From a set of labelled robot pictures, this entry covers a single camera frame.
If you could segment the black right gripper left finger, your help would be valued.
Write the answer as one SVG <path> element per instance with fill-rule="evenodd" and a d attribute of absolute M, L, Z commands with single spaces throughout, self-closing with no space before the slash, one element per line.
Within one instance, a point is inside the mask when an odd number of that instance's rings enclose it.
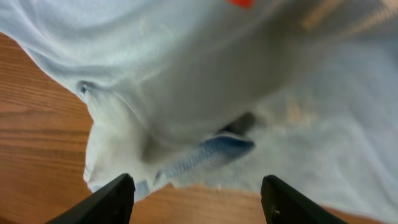
<path fill-rule="evenodd" d="M 121 174 L 95 193 L 50 220 L 50 224 L 129 224 L 134 206 L 135 185 Z"/>

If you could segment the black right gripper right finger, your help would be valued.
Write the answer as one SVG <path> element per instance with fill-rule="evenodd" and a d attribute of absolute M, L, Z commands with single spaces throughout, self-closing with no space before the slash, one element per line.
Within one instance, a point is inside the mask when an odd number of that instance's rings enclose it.
<path fill-rule="evenodd" d="M 261 203 L 267 224 L 345 224 L 274 175 L 262 180 Z"/>

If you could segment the light blue printed t-shirt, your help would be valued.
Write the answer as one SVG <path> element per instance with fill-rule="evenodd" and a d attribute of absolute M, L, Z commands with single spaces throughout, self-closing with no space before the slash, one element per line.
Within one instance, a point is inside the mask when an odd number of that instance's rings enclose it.
<path fill-rule="evenodd" d="M 87 105 L 92 192 L 274 174 L 397 221 L 396 1 L 3 0 L 1 32 Z"/>

